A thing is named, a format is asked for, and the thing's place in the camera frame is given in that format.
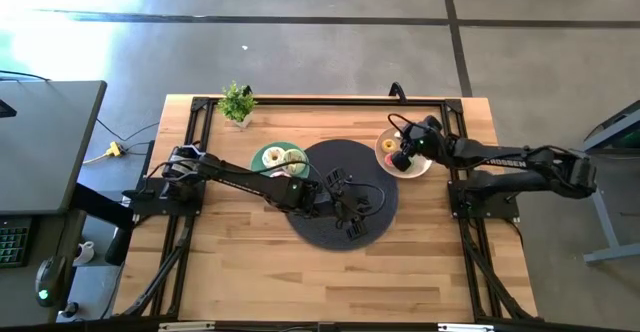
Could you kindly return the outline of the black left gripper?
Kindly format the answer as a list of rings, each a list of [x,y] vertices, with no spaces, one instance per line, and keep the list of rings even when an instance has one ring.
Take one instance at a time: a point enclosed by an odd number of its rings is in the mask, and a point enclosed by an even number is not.
[[[325,176],[328,188],[342,188],[347,175],[338,167]],[[369,196],[360,188],[349,186],[339,192],[322,192],[319,194],[319,217],[335,218],[342,223],[349,222],[346,229],[350,241],[355,241],[368,233],[363,219],[373,210]]]

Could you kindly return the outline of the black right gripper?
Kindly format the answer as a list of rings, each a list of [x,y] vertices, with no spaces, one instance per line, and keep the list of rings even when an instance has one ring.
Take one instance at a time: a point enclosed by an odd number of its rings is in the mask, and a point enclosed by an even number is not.
[[[437,133],[420,123],[407,123],[401,132],[402,151],[391,154],[392,165],[401,172],[411,166],[411,157],[418,154],[435,162],[447,162],[446,147],[442,131]]]

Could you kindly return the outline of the large cream frosted donut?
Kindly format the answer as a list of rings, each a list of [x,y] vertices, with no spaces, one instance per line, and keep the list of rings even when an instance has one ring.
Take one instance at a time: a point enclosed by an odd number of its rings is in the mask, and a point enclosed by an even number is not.
[[[284,161],[285,150],[278,146],[268,147],[264,150],[261,160],[265,168],[275,167]]]

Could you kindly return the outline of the white shallow bowl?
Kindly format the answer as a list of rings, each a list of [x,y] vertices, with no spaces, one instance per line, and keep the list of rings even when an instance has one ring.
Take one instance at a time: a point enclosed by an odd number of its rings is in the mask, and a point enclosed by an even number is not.
[[[395,151],[402,151],[401,138],[399,132],[395,128],[391,127],[383,130],[374,143],[373,149],[376,160],[382,169],[390,175],[403,179],[417,178],[423,175],[430,168],[432,161],[420,155],[414,155],[411,157],[412,166],[406,172],[401,172],[395,167],[388,167],[384,162],[384,157],[389,153],[385,153],[381,148],[381,143],[385,139],[393,139],[397,144],[397,149]]]

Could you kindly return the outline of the round dark woven placemat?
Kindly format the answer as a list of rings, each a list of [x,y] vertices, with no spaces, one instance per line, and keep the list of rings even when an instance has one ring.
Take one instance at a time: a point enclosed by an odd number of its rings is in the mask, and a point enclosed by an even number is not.
[[[374,149],[352,140],[328,140],[305,150],[309,162],[316,168],[310,174],[313,180],[324,180],[334,168],[342,168],[350,179],[347,186],[360,188],[369,196],[373,210],[363,219],[368,233],[350,241],[346,234],[349,222],[335,218],[314,218],[289,215],[287,220],[305,242],[330,251],[350,251],[364,248],[380,237],[391,226],[398,209],[398,186],[394,177],[378,164]]]

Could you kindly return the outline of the teal plate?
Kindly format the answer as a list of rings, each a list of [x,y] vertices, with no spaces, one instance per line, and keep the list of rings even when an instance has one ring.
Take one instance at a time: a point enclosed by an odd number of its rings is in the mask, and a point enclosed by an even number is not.
[[[301,148],[300,148],[300,147],[298,147],[297,145],[295,145],[295,144],[293,144],[293,143],[290,143],[290,142],[284,142],[284,141],[272,142],[272,143],[270,143],[270,144],[267,144],[267,145],[265,145],[265,146],[261,147],[261,148],[260,148],[260,149],[255,153],[255,155],[254,155],[254,157],[252,158],[251,163],[250,163],[250,169],[251,169],[251,170],[253,170],[253,171],[259,171],[259,170],[266,169],[266,168],[264,167],[263,163],[262,163],[261,157],[262,157],[262,154],[263,154],[264,150],[265,150],[266,148],[268,148],[268,147],[272,147],[272,146],[278,146],[278,147],[281,147],[281,148],[283,148],[285,151],[286,151],[286,150],[288,150],[288,149],[299,149],[299,150],[301,150],[301,151],[303,151],[303,152],[304,152],[304,150],[303,150],[303,149],[301,149]],[[275,171],[279,171],[279,170],[283,170],[283,171],[285,171],[285,170],[283,169],[283,166],[281,166],[281,167],[279,167],[278,169],[274,169],[274,170],[266,171],[266,172],[265,172],[265,175],[270,175],[271,173],[273,173],[273,172],[275,172]],[[308,177],[308,176],[309,176],[309,173],[310,173],[310,167],[309,167],[308,165],[306,165],[305,169],[304,169],[300,174],[298,174],[298,175],[293,175],[293,176],[306,178],[306,177]]]

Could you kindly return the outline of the small green potted plant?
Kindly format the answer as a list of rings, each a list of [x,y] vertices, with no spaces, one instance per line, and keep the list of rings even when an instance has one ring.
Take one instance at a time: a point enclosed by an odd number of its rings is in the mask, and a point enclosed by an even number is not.
[[[246,128],[251,120],[252,113],[258,105],[253,93],[249,96],[243,95],[243,87],[236,81],[232,81],[229,86],[222,87],[222,97],[217,102],[217,110],[229,121],[238,127]]]

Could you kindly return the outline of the white mug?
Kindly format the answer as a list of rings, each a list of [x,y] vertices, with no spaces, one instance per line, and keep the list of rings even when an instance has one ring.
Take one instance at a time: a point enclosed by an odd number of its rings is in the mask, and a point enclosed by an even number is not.
[[[75,265],[84,265],[89,263],[95,256],[94,242],[85,241],[79,243],[74,257]]]

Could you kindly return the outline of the black computer mouse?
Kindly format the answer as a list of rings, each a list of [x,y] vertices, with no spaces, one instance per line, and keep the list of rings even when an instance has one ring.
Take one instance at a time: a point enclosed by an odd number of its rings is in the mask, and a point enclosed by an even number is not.
[[[66,258],[51,256],[44,260],[36,274],[35,293],[41,307],[53,307],[62,296]]]

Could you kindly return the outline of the grey desk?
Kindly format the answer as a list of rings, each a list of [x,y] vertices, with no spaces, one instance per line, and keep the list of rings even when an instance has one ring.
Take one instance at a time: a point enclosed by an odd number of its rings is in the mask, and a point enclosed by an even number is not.
[[[47,215],[70,204],[107,83],[0,82],[0,215]]]

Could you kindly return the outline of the black keyboard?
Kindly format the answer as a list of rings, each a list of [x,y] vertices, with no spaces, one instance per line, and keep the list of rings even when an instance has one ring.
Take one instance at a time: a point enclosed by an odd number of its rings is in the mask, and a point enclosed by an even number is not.
[[[25,216],[0,216],[0,269],[27,264],[32,221]]]

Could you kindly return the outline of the black aluminium table frame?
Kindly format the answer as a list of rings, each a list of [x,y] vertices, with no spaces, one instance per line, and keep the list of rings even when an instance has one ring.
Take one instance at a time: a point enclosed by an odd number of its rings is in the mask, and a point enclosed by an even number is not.
[[[349,139],[374,147],[398,113],[427,115],[485,144],[497,141],[484,98],[267,97],[241,129],[221,115],[212,120],[208,151],[247,166],[262,146],[300,147]],[[485,283],[468,287],[460,228],[447,195],[449,171],[431,167],[398,183],[399,206],[373,245],[331,252],[301,240],[286,217],[256,196],[217,183],[206,188],[197,217],[183,287],[166,287],[162,311],[182,320],[469,322],[476,309],[502,315]]]

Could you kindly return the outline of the silver metal bracket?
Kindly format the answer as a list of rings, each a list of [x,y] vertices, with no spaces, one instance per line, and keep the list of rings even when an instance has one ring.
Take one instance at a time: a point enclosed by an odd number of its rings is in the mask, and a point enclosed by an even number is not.
[[[158,326],[158,332],[206,332],[213,331],[215,327],[214,322],[207,321],[167,322]]]
[[[438,323],[438,332],[495,332],[493,325],[464,324],[464,323]]]

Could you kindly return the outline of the grey desk frame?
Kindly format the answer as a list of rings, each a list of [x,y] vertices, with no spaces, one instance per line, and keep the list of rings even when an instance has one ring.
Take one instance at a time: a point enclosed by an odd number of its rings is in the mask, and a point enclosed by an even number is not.
[[[584,138],[583,150],[598,165],[591,200],[607,241],[606,248],[584,254],[584,262],[640,257],[640,240],[622,244],[612,222],[614,214],[640,217],[640,99],[597,125]]]

